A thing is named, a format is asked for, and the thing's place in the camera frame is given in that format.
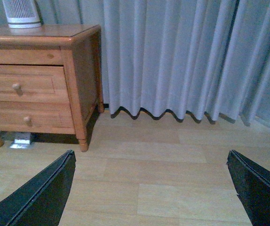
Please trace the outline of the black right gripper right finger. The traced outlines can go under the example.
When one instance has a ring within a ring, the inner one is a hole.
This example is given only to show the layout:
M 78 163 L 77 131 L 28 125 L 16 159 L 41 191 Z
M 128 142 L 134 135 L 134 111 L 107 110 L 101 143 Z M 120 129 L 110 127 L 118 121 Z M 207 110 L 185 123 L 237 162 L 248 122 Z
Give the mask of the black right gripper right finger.
M 254 226 L 270 226 L 270 171 L 231 150 L 227 166 L 238 198 Z

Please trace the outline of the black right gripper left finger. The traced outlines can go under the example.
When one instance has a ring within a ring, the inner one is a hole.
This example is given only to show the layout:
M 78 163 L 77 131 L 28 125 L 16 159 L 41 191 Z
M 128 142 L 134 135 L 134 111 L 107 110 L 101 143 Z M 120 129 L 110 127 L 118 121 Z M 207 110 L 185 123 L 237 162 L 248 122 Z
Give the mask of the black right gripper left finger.
M 0 226 L 59 225 L 75 168 L 75 153 L 68 150 L 0 201 Z

